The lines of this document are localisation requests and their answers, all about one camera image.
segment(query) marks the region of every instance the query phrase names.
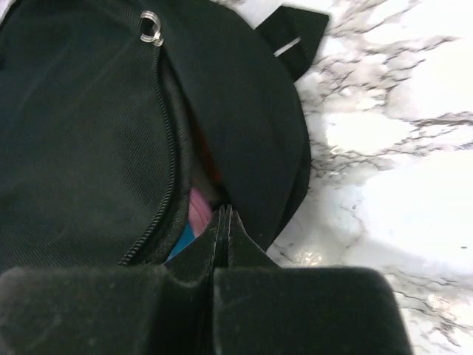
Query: black bag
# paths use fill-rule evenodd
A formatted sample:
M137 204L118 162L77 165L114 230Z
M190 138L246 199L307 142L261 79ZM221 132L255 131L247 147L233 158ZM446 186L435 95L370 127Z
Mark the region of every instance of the black bag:
M293 82L327 21L280 7L253 30L205 0L17 0L0 25L0 272L163 263L188 217L191 119L222 203L266 250L307 191Z

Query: black zipper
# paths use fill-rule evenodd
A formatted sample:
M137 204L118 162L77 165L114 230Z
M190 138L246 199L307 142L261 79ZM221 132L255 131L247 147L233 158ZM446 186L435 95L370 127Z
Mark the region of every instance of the black zipper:
M167 210L169 201L171 199L172 193L174 191L175 179L176 179L176 149L174 146L174 138L171 127L171 120L166 111L166 102L163 98L163 91L161 90L161 85L159 81L159 63L160 55L163 47L163 40L161 38L160 32L160 21L159 18L151 11L143 11L141 14L143 20L152 21L154 24L152 26L153 33L152 35L142 34L141 40L147 43L152 43L155 46L154 50L154 60L153 60L153 86L156 91L157 100L160 106L161 114L163 115L164 126L166 129L166 140L168 141L169 146L169 174L168 174L168 185L166 187L166 192L164 193L163 199L161 200L160 206L154 215L152 221L150 222L148 228L144 231L140 238L133 244L133 246L127 251L127 253L121 258L120 265L128 265L132 261L133 257L139 252L143 247L146 241L153 235L156 231L161 218Z

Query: zipper pull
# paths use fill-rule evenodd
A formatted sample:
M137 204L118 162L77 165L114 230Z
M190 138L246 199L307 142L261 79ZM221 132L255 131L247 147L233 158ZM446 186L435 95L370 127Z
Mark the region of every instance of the zipper pull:
M150 29L149 34L143 33L141 35L141 41L146 43L153 43L156 47L161 47L163 45L164 40L161 38L161 21L160 18L157 17L155 13L152 11L143 11L141 13L141 20L143 24L146 25L145 28ZM148 20L151 21L152 24L151 28L148 27L148 24L144 21Z

